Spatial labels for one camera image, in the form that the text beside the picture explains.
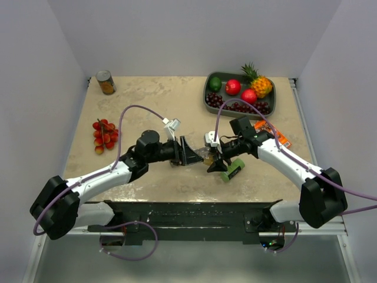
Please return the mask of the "amber pill bottle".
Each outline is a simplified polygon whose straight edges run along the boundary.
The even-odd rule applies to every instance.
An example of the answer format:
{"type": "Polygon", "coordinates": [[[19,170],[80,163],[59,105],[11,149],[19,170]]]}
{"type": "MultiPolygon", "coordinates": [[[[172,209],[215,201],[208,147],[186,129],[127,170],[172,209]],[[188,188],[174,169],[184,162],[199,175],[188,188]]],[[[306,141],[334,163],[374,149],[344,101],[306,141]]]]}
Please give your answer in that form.
{"type": "Polygon", "coordinates": [[[203,157],[203,163],[207,166],[210,166],[214,162],[212,155],[207,155],[203,157]]]}

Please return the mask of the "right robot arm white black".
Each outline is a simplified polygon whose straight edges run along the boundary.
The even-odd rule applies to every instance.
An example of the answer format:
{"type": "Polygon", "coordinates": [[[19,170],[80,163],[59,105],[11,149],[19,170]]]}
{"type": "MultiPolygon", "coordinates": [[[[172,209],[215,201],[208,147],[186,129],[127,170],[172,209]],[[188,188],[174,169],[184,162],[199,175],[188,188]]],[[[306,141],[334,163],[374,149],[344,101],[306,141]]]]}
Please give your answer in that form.
{"type": "Polygon", "coordinates": [[[262,224],[266,230],[277,231],[287,221],[306,222],[317,229],[347,210],[340,175],[335,169],[324,170],[306,162],[268,131],[256,131],[247,117],[234,119],[230,125],[235,138],[226,143],[220,141],[215,131],[204,135],[204,144],[214,155],[208,172],[225,172],[232,158],[250,154],[273,166],[300,190],[299,201],[278,200],[265,209],[262,224]]]}

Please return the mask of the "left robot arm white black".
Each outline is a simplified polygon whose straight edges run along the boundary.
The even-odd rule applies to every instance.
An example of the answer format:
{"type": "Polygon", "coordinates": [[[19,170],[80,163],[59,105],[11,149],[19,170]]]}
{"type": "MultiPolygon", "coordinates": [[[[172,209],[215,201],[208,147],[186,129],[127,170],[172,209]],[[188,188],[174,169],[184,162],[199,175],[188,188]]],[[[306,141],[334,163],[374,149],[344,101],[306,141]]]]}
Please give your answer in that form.
{"type": "Polygon", "coordinates": [[[146,130],[135,145],[110,165],[70,180],[60,176],[50,178],[29,210],[36,221],[34,235],[45,233],[52,240],[61,238],[75,226],[84,203],[139,179],[148,172],[151,163],[165,161],[174,166],[189,166],[202,162],[203,158],[187,144],[185,137],[162,143],[156,131],[146,130]]]}

